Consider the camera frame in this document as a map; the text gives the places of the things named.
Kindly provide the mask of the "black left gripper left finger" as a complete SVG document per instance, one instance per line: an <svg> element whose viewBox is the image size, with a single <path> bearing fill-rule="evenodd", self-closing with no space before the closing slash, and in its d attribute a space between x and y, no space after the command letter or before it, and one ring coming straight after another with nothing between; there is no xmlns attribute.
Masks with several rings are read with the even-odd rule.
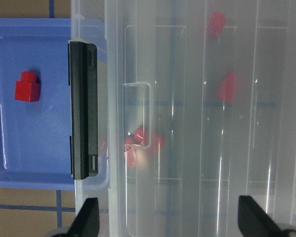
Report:
<svg viewBox="0 0 296 237"><path fill-rule="evenodd" d="M97 237L100 231L99 203L87 198L67 232L69 237Z"/></svg>

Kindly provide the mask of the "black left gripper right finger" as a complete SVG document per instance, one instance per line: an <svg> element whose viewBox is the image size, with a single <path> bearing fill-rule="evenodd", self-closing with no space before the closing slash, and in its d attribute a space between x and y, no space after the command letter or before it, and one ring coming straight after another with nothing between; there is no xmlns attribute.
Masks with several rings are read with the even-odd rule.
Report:
<svg viewBox="0 0 296 237"><path fill-rule="evenodd" d="M251 196L239 196L238 228L243 237L281 237L282 231Z"/></svg>

